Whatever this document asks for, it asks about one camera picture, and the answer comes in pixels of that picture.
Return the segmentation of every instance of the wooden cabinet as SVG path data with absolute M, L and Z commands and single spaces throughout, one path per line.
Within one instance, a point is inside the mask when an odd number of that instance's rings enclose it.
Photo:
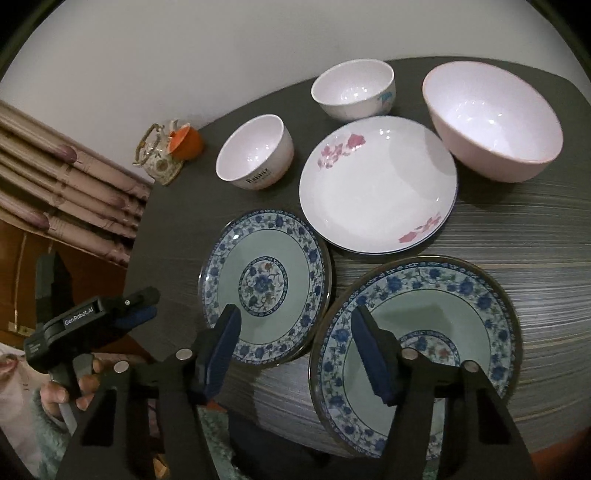
M 35 329 L 35 266 L 37 258 L 49 251 L 59 252 L 70 271 L 76 303 L 123 293 L 123 267 L 0 220 L 0 342 L 6 345 L 22 347 L 25 336 L 14 332 L 15 325 L 22 332 Z M 129 336 L 102 351 L 149 356 Z

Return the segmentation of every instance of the small white bowl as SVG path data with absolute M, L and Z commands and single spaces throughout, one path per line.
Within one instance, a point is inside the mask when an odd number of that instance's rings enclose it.
M 544 97 L 493 65 L 439 65 L 425 77 L 423 97 L 444 145 L 492 180 L 529 180 L 562 150 L 560 122 Z
M 241 125 L 226 140 L 217 156 L 216 173 L 242 189 L 260 190 L 279 180 L 293 157 L 293 140 L 283 120 L 261 115 Z
M 326 70 L 312 85 L 312 98 L 343 122 L 386 115 L 394 104 L 394 70 L 381 60 L 350 60 Z

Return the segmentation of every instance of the plate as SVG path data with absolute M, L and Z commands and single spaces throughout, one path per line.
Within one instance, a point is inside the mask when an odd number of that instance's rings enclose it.
M 300 203 L 312 227 L 364 254 L 423 242 L 441 228 L 456 193 L 456 166 L 439 137 L 397 116 L 365 118 L 331 133 L 300 179 Z
M 310 390 L 325 428 L 352 452 L 379 457 L 395 407 L 374 395 L 350 330 L 366 305 L 378 326 L 402 347 L 432 361 L 472 359 L 508 400 L 521 365 L 521 333 L 501 286 L 472 264 L 449 257 L 414 257 L 378 267 L 352 285 L 327 312 L 310 355 Z M 435 402 L 427 459 L 439 456 L 445 400 Z
M 328 250 L 292 213 L 257 210 L 231 222 L 203 267 L 200 298 L 209 326 L 227 304 L 242 312 L 233 357 L 270 367 L 312 340 L 331 288 Z

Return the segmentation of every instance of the blue and white porcelain plate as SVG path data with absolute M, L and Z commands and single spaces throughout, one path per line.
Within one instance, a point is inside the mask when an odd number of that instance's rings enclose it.
M 519 323 L 495 280 L 474 265 L 448 257 L 383 265 L 330 308 L 310 356 L 314 407 L 327 430 L 349 449 L 379 457 L 395 412 L 373 394 L 352 341 L 350 316 L 357 305 L 365 305 L 402 347 L 446 365 L 478 362 L 501 397 L 515 387 L 522 355 Z M 444 416 L 445 402 L 437 400 L 429 460 L 441 452 Z
M 331 287 L 330 257 L 311 227 L 281 210 L 230 223 L 203 267 L 203 314 L 214 326 L 227 304 L 242 312 L 234 358 L 261 367 L 296 356 L 311 341 Z

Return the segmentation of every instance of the fuzzy sleeve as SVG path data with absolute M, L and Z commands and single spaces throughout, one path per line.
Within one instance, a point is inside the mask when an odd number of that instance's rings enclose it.
M 39 390 L 33 392 L 32 403 L 35 433 L 41 450 L 39 479 L 54 480 L 61 458 L 66 452 L 70 434 L 65 424 L 53 420 L 45 413 Z

